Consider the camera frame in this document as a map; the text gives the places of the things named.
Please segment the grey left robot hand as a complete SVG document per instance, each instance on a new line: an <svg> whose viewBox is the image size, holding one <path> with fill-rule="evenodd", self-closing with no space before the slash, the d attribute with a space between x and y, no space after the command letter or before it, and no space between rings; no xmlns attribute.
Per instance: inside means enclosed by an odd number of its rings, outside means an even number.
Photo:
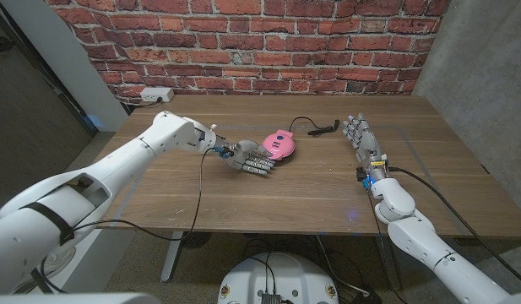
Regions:
<svg viewBox="0 0 521 304"><path fill-rule="evenodd" d="M215 146L214 151L228 166L237 170L267 175L274 167L272 154L252 140L241 140L233 144L224 142Z"/></svg>

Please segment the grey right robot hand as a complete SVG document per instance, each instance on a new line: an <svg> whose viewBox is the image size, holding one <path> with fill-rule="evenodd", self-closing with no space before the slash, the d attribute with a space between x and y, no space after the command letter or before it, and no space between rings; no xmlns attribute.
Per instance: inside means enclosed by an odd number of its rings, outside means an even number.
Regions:
<svg viewBox="0 0 521 304"><path fill-rule="evenodd" d="M387 156L369 127L365 116L360 112L357 117L348 116L344 121L343 134L355 150L359 166L356 177L359 182L369 188L373 183L390 177Z"/></svg>

